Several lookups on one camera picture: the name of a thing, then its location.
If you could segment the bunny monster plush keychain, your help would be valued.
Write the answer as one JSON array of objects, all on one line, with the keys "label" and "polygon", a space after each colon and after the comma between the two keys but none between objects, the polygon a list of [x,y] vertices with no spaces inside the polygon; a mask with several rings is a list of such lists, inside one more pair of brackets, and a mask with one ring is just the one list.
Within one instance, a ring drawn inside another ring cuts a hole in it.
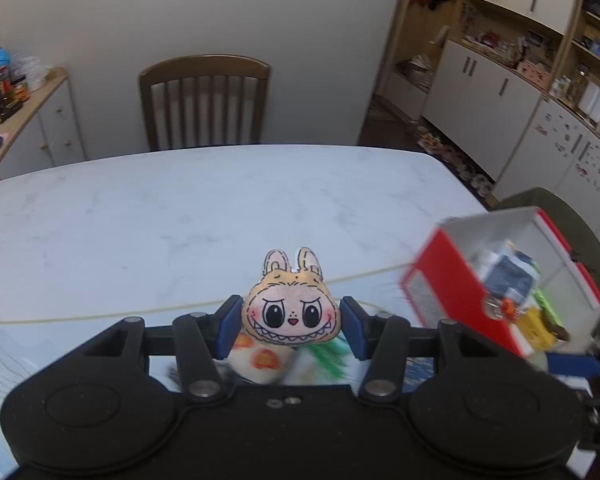
[{"label": "bunny monster plush keychain", "polygon": [[286,252],[268,252],[262,278],[242,304],[242,329],[264,344],[284,347],[324,344],[338,336],[340,309],[310,248],[299,249],[296,264]]}]

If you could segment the yellow packet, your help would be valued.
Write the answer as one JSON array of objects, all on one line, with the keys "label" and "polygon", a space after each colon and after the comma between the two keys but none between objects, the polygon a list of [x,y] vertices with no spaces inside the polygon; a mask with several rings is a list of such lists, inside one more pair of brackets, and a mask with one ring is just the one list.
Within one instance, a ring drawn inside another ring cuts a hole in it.
[{"label": "yellow packet", "polygon": [[542,321],[542,312],[531,307],[516,318],[515,325],[533,350],[550,350],[557,344],[556,336],[550,332]]}]

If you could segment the white pouch green tassel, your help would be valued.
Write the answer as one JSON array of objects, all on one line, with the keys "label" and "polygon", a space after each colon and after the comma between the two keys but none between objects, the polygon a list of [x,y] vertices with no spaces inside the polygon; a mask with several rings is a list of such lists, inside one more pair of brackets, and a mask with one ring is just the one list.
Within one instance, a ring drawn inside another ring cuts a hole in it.
[{"label": "white pouch green tassel", "polygon": [[326,344],[283,347],[241,332],[226,359],[246,382],[257,385],[320,386],[349,380],[351,351],[340,336]]}]

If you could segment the red white cardboard box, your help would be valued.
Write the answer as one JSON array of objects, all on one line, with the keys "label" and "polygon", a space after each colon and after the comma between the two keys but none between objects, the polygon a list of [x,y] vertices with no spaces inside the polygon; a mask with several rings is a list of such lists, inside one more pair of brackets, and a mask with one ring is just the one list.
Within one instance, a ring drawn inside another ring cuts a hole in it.
[{"label": "red white cardboard box", "polygon": [[439,223],[400,281],[426,327],[460,322],[517,356],[583,353],[600,289],[539,207]]}]

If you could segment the white wall cabinet unit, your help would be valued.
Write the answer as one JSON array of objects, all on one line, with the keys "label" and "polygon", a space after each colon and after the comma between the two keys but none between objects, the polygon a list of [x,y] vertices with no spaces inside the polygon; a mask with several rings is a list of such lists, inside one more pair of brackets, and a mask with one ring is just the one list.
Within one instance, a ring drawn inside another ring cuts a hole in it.
[{"label": "white wall cabinet unit", "polygon": [[600,229],[600,0],[399,0],[377,93],[494,200],[542,186]]}]

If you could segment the dark blue white packet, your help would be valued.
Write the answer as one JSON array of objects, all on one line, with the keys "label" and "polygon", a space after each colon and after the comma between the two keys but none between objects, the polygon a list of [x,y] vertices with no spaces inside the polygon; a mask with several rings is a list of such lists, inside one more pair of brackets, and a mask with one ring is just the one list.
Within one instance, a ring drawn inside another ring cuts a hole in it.
[{"label": "dark blue white packet", "polygon": [[512,300],[516,307],[527,302],[541,275],[536,261],[511,240],[487,244],[469,262],[491,297]]}]

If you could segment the brown wooden dining chair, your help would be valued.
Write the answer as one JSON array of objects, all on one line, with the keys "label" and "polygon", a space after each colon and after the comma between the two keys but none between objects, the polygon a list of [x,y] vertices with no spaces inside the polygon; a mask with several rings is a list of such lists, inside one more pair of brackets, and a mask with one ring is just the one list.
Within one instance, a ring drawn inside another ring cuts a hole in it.
[{"label": "brown wooden dining chair", "polygon": [[261,142],[271,66],[242,55],[169,58],[137,78],[152,152]]}]

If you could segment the white sideboard wooden top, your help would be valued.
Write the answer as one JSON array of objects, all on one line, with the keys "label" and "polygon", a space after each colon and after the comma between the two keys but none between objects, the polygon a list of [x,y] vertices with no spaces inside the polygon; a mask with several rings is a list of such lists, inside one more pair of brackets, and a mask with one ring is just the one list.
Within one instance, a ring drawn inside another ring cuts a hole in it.
[{"label": "white sideboard wooden top", "polygon": [[85,159],[69,74],[54,67],[45,84],[0,124],[0,180]]}]

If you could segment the olive green jacket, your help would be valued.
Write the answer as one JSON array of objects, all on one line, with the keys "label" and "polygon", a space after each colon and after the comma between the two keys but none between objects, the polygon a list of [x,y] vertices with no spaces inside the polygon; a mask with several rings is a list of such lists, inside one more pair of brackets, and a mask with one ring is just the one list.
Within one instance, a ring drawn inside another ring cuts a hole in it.
[{"label": "olive green jacket", "polygon": [[[571,206],[553,192],[545,188],[531,190],[507,197],[492,207],[493,210],[540,207],[558,227],[570,245],[570,256],[574,262],[583,263],[600,290],[600,241]],[[600,320],[593,330],[592,337],[600,340]]]}]

